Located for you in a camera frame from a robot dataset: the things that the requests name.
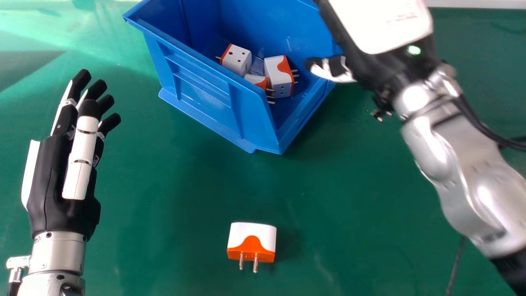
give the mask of blue plastic bin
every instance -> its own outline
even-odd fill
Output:
[[[312,0],[145,0],[124,19],[144,34],[159,97],[249,153],[283,154],[334,88],[303,66],[339,52]],[[254,58],[287,55],[299,70],[295,95],[269,105],[218,64],[229,43]]]

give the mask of tabletop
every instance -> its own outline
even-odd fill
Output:
[[[459,234],[370,93],[337,86],[284,155],[248,154],[164,103],[136,2],[0,1],[0,261],[28,254],[20,189],[31,139],[49,133],[81,68],[104,79],[123,122],[106,140],[87,247],[87,295],[402,295],[446,289]],[[437,47],[479,116],[526,133],[526,11],[432,9]],[[523,154],[505,158],[526,173]],[[276,262],[240,272],[230,223],[278,229]],[[0,291],[7,289],[0,269]],[[471,244],[453,295],[512,295]]]

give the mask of green led indicator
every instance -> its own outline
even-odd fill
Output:
[[[407,47],[407,52],[412,55],[419,55],[422,53],[422,50],[418,46],[409,45]]]

